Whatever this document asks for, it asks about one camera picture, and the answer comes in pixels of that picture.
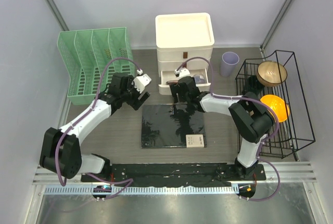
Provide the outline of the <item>pink capped pen bundle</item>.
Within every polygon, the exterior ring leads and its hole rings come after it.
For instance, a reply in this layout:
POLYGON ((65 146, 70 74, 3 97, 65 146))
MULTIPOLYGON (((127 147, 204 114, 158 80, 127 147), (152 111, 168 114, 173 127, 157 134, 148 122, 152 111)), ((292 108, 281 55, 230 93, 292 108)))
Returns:
POLYGON ((177 83, 178 83, 178 80, 170 80, 170 81, 166 82, 167 85, 177 84, 177 83))

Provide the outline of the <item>clear paperclip jar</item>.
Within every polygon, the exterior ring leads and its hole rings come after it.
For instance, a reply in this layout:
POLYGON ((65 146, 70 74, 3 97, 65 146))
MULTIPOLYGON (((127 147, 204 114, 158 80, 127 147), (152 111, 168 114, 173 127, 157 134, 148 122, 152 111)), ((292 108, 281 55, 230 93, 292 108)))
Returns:
POLYGON ((206 79, 202 74, 195 74, 193 76, 193 78, 195 79, 196 84, 205 84, 206 83, 206 79))

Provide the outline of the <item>white drawer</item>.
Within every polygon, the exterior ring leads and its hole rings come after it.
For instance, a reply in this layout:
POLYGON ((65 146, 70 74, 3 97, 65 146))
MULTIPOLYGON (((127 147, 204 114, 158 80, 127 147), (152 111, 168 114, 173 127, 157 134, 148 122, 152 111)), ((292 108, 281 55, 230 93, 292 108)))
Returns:
MULTIPOLYGON (((208 78, 207 69, 189 70, 189 75, 192 77, 195 77, 196 75, 203 77, 204 82, 197 84, 197 87, 200 91, 209 91, 211 82, 208 78)), ((159 84, 159 93, 161 95, 171 95, 170 86, 167 84, 167 82, 178 81, 179 79, 180 78, 175 75, 174 71, 161 71, 161 84, 159 84)))
MULTIPOLYGON (((184 60, 181 61, 158 61, 158 71, 174 71, 183 64, 184 60)), ((200 70, 207 69, 209 64, 202 59, 194 59, 186 63, 188 70, 200 70)))
POLYGON ((157 57, 159 61, 181 61, 193 57, 211 58, 213 46, 202 47, 180 47, 180 48, 159 48, 157 57))

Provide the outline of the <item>black notebook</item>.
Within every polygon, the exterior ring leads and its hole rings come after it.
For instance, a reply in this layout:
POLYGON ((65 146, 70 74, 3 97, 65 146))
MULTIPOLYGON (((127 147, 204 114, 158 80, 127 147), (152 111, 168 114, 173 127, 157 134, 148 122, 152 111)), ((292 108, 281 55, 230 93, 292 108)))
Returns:
POLYGON ((140 139, 142 148, 186 148, 186 135, 195 134, 204 136, 206 147, 202 112, 186 104, 143 106, 140 139))

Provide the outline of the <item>white eraser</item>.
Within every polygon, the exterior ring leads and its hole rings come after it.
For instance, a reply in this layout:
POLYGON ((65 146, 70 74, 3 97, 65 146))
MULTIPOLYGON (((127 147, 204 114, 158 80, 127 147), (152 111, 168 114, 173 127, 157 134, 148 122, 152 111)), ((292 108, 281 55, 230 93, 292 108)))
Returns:
POLYGON ((202 134, 186 135, 186 148, 204 148, 204 136, 202 134))

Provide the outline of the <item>green file organizer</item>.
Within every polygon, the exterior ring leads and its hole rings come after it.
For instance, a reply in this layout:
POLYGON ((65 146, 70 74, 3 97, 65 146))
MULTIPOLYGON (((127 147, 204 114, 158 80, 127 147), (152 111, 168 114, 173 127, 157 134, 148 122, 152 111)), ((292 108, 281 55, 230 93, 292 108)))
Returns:
POLYGON ((70 77, 67 98, 75 106, 93 101, 110 60, 133 59, 126 27, 63 31, 57 47, 70 77))

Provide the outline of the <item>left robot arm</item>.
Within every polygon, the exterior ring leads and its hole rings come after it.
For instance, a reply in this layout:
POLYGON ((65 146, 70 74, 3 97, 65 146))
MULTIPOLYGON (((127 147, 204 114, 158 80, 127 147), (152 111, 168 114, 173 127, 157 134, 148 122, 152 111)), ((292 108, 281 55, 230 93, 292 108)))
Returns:
POLYGON ((149 97, 145 88, 150 82, 147 74, 134 77, 115 73, 111 82, 98 92, 81 114, 59 129, 51 127, 45 132, 40 166, 56 173, 59 178, 72 179, 77 174, 93 174, 98 181, 107 181, 111 176, 110 160, 97 154, 82 154, 81 144, 124 103, 138 110, 149 97))

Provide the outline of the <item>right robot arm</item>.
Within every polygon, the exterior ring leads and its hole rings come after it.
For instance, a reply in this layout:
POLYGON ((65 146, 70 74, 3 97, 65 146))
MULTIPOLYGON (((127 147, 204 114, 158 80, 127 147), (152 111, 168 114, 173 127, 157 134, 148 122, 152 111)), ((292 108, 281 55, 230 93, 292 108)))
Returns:
POLYGON ((185 102, 191 110, 232 118, 242 137, 240 151, 235 158, 235 174, 242 180, 252 176, 269 131, 278 124, 276 113, 252 92, 232 97, 200 91, 191 76, 182 77, 169 87, 175 103, 185 102))

